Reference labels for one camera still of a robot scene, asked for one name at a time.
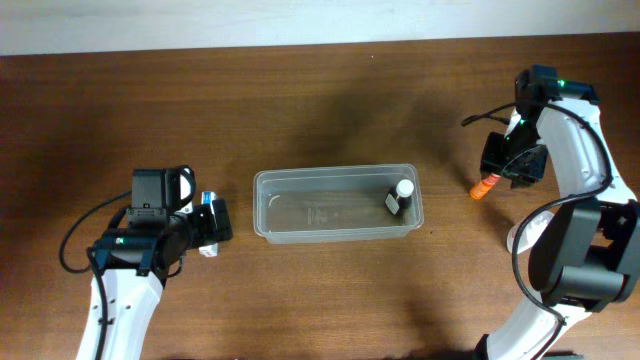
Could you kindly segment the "white blue medicine box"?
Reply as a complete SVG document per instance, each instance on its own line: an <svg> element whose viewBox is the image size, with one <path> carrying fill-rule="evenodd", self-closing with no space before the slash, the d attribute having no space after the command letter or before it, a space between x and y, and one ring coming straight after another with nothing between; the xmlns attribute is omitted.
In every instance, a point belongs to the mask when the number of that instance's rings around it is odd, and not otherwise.
<svg viewBox="0 0 640 360"><path fill-rule="evenodd" d="M203 191L201 195L201 203L213 207L212 202L217 199L216 193L213 191ZM199 253L205 257L216 257L218 255L218 244L203 245L198 248Z"/></svg>

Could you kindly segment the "orange tube white cap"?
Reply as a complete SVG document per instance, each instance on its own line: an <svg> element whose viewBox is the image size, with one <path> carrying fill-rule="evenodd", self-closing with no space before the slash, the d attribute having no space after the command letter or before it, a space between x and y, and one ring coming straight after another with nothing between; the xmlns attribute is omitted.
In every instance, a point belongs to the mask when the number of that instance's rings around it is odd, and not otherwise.
<svg viewBox="0 0 640 360"><path fill-rule="evenodd" d="M469 195L474 200L481 200L500 181L500 179L500 175L490 173L489 175L483 177L469 190Z"/></svg>

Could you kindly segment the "white spray bottle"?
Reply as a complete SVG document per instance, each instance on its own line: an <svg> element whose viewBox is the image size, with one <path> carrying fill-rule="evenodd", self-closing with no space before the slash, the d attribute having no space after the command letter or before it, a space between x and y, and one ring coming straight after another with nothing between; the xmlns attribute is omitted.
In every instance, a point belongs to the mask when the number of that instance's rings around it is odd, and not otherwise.
<svg viewBox="0 0 640 360"><path fill-rule="evenodd" d="M551 211L544 211L534 217L527 225L524 227L524 230L520 236L520 241L518 243L517 253L521 254L522 252L529 250L532 248L541 234L544 232L546 227L551 222L554 214ZM506 239L506 246L510 253L513 252L513 242L515 239L515 235L521 223L515 224L509 231Z"/></svg>

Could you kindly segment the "dark bottle white cap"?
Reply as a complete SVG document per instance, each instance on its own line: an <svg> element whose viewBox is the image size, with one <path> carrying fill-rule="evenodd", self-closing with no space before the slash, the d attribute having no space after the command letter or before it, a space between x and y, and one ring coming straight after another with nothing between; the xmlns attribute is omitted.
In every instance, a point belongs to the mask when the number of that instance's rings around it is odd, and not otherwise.
<svg viewBox="0 0 640 360"><path fill-rule="evenodd" d="M409 179L400 180L387 193L384 204L392 215L399 215L411 204L411 196L415 185Z"/></svg>

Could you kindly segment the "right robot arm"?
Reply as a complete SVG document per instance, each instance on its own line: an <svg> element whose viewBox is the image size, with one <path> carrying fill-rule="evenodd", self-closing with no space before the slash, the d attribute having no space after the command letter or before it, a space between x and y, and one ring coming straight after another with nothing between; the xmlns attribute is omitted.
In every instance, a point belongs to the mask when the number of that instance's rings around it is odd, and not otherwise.
<svg viewBox="0 0 640 360"><path fill-rule="evenodd" d="M479 200L500 179L539 182L553 166L560 197L514 225L507 238L524 298L476 345L476 359L541 359L576 323L626 301L639 280L639 201L621 178L588 83L534 65L515 79L504 133L487 138Z"/></svg>

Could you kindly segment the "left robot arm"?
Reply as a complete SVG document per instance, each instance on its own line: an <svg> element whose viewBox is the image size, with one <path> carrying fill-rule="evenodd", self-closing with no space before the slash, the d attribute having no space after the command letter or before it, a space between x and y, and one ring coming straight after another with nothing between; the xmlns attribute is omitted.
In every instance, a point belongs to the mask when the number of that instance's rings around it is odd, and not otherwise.
<svg viewBox="0 0 640 360"><path fill-rule="evenodd" d="M78 358L139 358L166 283L187 253L215 257L219 243L232 239L224 199L205 191L195 203L195 195L187 165L134 170L130 204L86 251L93 278Z"/></svg>

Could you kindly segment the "clear plastic container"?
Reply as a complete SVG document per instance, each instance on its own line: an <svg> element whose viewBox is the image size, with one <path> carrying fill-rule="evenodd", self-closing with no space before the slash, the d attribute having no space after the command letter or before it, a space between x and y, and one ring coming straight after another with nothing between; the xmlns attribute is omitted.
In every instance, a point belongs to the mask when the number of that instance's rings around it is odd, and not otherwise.
<svg viewBox="0 0 640 360"><path fill-rule="evenodd" d="M411 204L392 215L384 200L403 179L415 185ZM271 244L401 238L423 223L411 164L267 170L254 177L254 231Z"/></svg>

